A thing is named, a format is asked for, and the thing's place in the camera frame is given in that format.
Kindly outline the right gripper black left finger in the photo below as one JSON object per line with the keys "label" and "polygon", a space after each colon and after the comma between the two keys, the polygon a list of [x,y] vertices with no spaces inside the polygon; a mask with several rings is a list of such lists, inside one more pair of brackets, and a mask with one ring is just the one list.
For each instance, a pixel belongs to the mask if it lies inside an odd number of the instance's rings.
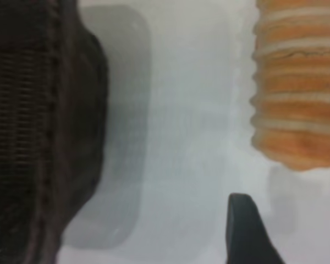
{"label": "right gripper black left finger", "polygon": [[250,195],[232,193],[227,210],[227,263],[283,263]]}

